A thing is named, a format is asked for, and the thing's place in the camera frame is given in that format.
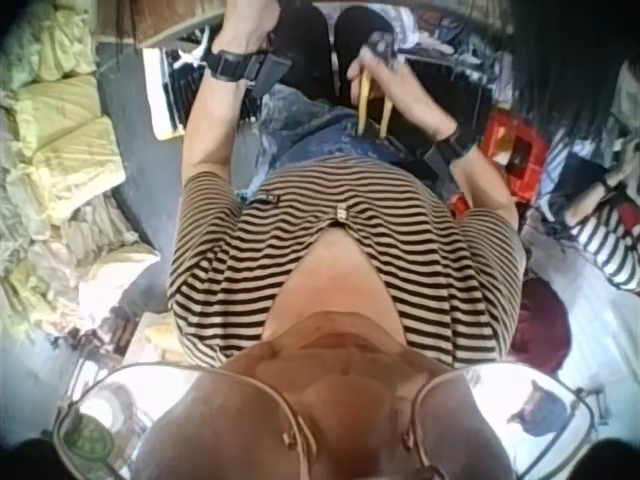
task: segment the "pile of clothes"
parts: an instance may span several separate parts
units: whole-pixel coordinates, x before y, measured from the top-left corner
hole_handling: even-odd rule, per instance
[[[95,328],[157,253],[109,191],[125,180],[85,12],[36,3],[0,52],[0,328]]]

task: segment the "eyeglass frame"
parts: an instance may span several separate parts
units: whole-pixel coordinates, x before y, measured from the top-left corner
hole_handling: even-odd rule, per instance
[[[524,473],[518,474],[517,472],[515,472],[516,480],[525,479],[526,476],[529,473],[531,473],[531,471],[533,471],[533,469],[540,464],[540,462],[544,459],[544,457],[551,451],[554,445],[558,442],[560,437],[566,432],[569,425],[574,419],[575,412],[577,411],[578,407],[582,405],[587,409],[587,412],[589,413],[589,428],[586,429],[583,438],[579,442],[577,442],[576,447],[573,449],[571,454],[567,455],[562,462],[560,462],[553,470],[551,470],[549,473],[541,477],[539,480],[549,480],[554,478],[558,473],[564,470],[564,468],[578,456],[579,452],[582,450],[587,439],[589,438],[589,435],[595,431],[596,429],[595,414],[593,412],[593,409],[585,401],[585,399],[582,396],[576,394],[564,382],[560,381],[555,377],[552,377],[551,375],[548,375],[547,373],[536,370],[533,367],[530,367],[529,365],[519,363],[519,362],[509,362],[509,361],[492,362],[491,365],[516,365],[516,366],[525,367],[530,370],[535,370],[536,373],[543,375],[548,379],[550,379],[551,381],[557,383],[568,392],[571,392],[571,394],[575,397],[574,400],[571,402],[571,405],[569,407],[569,414],[567,415],[567,419],[563,423],[562,427],[557,432],[555,432],[553,438],[549,440],[549,443],[541,450],[541,452],[536,456],[536,458],[531,462],[531,464],[529,464],[529,466],[523,471]],[[228,378],[235,378],[244,382],[248,382],[249,384],[254,385],[258,387],[260,390],[266,392],[267,394],[270,395],[271,398],[276,400],[278,405],[286,413],[287,418],[289,420],[289,423],[291,426],[291,432],[284,433],[283,440],[285,442],[285,447],[288,449],[291,449],[294,444],[296,446],[296,450],[298,452],[298,457],[300,461],[299,480],[311,480],[311,470],[313,465],[313,459],[316,457],[316,454],[317,454],[317,444],[309,427],[306,425],[302,417],[300,417],[300,415],[296,412],[296,410],[290,405],[290,403],[287,401],[287,399],[284,397],[283,394],[278,392],[276,389],[270,387],[269,385],[266,385],[260,382],[259,380],[256,380],[255,378],[246,377],[244,375],[240,375],[237,373],[227,372],[225,370],[207,369],[206,367],[199,367],[195,365],[177,365],[175,363],[170,363],[170,362],[144,362],[144,363],[136,363],[136,364],[125,365],[123,367],[120,367],[114,370],[113,372],[110,372],[109,375],[107,375],[106,377],[102,378],[101,380],[91,385],[91,387],[89,387],[85,392],[82,393],[82,395],[78,400],[72,401],[66,405],[64,412],[62,412],[62,414],[58,416],[58,419],[54,426],[53,443],[65,467],[76,478],[84,480],[85,477],[83,477],[83,475],[78,472],[78,470],[73,465],[73,462],[67,459],[67,454],[65,452],[66,447],[64,447],[64,441],[61,436],[62,425],[65,424],[67,417],[74,410],[74,408],[78,406],[91,392],[93,392],[98,387],[100,387],[103,383],[105,383],[109,378],[113,377],[115,374],[122,372],[124,370],[138,368],[138,367],[171,367],[171,368],[177,368],[185,371],[199,372],[204,374],[222,375]],[[411,402],[411,417],[410,417],[410,422],[409,422],[407,431],[403,436],[403,445],[404,445],[404,448],[408,451],[416,451],[416,454],[418,456],[418,461],[420,462],[420,468],[428,468],[428,467],[434,467],[434,466],[437,467],[437,465],[433,465],[429,462],[429,459],[425,452],[425,447],[423,445],[424,442],[419,441],[422,438],[422,429],[418,425],[418,420],[417,420],[418,416],[416,415],[418,405],[420,404],[422,399],[425,397],[425,395],[430,390],[432,390],[435,386],[445,382],[446,380],[456,375],[460,375],[460,374],[464,375],[464,372],[471,371],[473,369],[477,369],[480,367],[482,367],[481,364],[471,365],[468,367],[463,367],[460,369],[455,369],[450,372],[444,373],[442,375],[439,375],[435,379],[432,379],[431,381],[428,381],[427,383],[425,383],[416,392],[416,395],[414,396],[413,401]]]

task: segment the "striped shirt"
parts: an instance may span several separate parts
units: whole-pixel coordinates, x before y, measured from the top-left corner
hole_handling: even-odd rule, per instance
[[[508,352],[524,269],[517,233],[487,210],[454,221],[387,164],[342,156],[286,167],[245,206],[228,182],[200,173],[185,186],[179,223],[169,301],[197,364],[220,366],[260,341],[281,287],[330,226],[369,257],[410,347],[453,367]]]
[[[571,229],[611,285],[640,291],[640,225],[630,231],[614,205],[601,205],[593,215]]]

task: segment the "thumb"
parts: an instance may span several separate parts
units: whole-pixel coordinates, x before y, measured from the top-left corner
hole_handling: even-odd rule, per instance
[[[393,85],[393,71],[384,61],[377,57],[369,47],[362,47],[360,50],[360,60],[364,68],[384,91],[387,91],[387,89]]]

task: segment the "glasses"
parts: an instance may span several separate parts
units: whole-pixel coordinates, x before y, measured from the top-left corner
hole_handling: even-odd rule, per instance
[[[514,363],[437,377],[418,390],[411,410],[403,448],[421,472],[432,472],[419,478],[553,478],[594,428],[581,397]],[[149,441],[154,436],[163,439]],[[92,386],[60,417],[54,442],[67,468],[89,480],[132,479],[149,464],[145,449],[147,457],[174,449],[182,454],[172,458],[188,457],[174,478],[189,478],[184,468],[192,468],[211,478],[309,480],[318,455],[309,426],[268,385],[157,363],[124,367]]]

